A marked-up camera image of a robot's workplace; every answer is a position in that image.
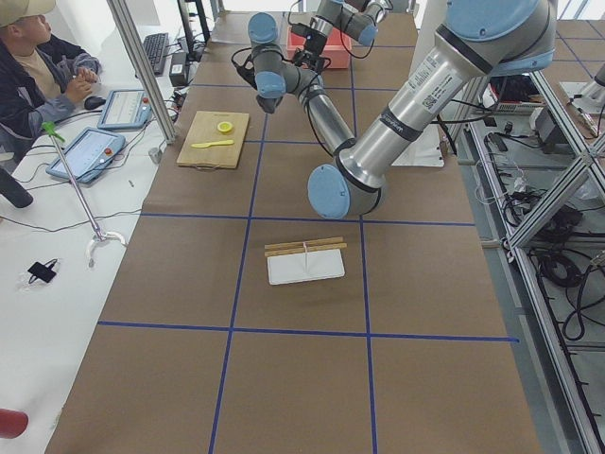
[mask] black keyboard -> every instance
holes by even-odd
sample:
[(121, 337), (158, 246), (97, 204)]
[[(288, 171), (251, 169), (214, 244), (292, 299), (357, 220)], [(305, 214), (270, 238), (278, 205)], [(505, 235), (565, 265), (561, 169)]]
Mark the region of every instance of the black keyboard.
[(168, 46), (167, 33), (155, 33), (148, 35), (143, 40), (143, 48), (151, 63), (153, 74), (156, 76), (164, 72), (166, 64), (166, 53)]

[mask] hand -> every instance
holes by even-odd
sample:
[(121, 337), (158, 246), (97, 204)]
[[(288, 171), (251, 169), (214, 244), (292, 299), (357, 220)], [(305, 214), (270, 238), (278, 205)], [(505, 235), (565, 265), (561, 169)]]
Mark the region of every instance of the hand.
[(84, 77), (77, 76), (71, 82), (67, 84), (67, 89), (65, 90), (65, 95), (72, 101), (74, 104), (79, 103), (86, 96), (90, 95), (93, 92), (91, 84), (87, 82)]
[(78, 68), (78, 77), (84, 78), (84, 80), (89, 83), (95, 83), (98, 80), (96, 72), (92, 69), (85, 68), (84, 66)]

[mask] cutting board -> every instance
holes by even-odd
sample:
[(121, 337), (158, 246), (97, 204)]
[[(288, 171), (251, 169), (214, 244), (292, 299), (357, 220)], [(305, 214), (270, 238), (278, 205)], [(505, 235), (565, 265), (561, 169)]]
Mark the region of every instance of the cutting board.
[[(233, 129), (225, 134), (219, 132), (216, 125), (221, 121), (231, 121)], [(249, 121), (249, 113), (198, 111), (191, 123), (185, 142), (182, 144), (177, 164), (179, 166), (236, 168)], [(233, 145), (191, 148), (191, 144), (228, 139), (233, 139)]]

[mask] red cup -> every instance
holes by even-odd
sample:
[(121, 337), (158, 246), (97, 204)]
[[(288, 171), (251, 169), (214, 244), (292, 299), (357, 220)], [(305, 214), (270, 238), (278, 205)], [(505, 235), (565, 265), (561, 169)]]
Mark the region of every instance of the red cup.
[(28, 421), (22, 411), (0, 409), (0, 438), (17, 438), (26, 430)]

